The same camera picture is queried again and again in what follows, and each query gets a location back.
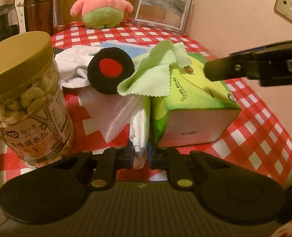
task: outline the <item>ribbed dark surface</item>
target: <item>ribbed dark surface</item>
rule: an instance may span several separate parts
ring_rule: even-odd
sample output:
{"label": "ribbed dark surface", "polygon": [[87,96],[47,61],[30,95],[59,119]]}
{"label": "ribbed dark surface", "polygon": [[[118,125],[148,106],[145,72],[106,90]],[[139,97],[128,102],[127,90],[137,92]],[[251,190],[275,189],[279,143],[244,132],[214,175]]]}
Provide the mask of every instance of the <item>ribbed dark surface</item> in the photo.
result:
{"label": "ribbed dark surface", "polygon": [[276,222],[222,222],[193,194],[176,191],[168,182],[117,182],[111,190],[92,193],[67,219],[42,226],[8,220],[0,227],[0,237],[267,237],[278,227]]}

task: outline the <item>red circle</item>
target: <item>red circle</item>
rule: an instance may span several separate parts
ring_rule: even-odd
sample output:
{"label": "red circle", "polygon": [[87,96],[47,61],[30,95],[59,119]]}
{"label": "red circle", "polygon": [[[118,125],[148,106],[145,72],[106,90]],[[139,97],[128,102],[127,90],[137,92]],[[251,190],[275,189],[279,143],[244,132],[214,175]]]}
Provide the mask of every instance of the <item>red circle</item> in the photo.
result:
{"label": "red circle", "polygon": [[116,60],[104,58],[99,63],[100,71],[108,78],[118,77],[122,71],[123,66]]}

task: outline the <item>tissue box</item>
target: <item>tissue box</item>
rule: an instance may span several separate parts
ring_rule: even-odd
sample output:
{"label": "tissue box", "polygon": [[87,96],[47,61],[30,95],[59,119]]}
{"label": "tissue box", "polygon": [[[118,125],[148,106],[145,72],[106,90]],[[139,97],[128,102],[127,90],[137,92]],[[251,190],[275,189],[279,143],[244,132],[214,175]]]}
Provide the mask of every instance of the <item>tissue box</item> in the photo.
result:
{"label": "tissue box", "polygon": [[205,77],[204,56],[188,56],[192,65],[170,67],[170,95],[152,98],[154,138],[160,147],[214,142],[241,111],[222,81]]}

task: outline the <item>plush toy's green pants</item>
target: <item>plush toy's green pants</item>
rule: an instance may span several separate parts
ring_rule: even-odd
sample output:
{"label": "plush toy's green pants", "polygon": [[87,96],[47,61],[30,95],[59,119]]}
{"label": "plush toy's green pants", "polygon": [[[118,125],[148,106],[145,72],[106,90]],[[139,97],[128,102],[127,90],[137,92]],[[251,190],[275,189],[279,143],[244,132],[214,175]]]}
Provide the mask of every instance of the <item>plush toy's green pants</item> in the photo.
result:
{"label": "plush toy's green pants", "polygon": [[102,7],[85,14],[82,21],[87,28],[103,29],[119,25],[124,19],[124,13],[111,7]]}

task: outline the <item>photo in frame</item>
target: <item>photo in frame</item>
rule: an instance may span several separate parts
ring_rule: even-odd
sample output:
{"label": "photo in frame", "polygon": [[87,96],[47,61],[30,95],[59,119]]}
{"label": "photo in frame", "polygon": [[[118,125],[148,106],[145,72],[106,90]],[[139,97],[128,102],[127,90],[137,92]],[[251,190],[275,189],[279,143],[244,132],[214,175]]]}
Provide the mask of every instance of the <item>photo in frame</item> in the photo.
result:
{"label": "photo in frame", "polygon": [[192,0],[136,0],[132,22],[184,34]]}

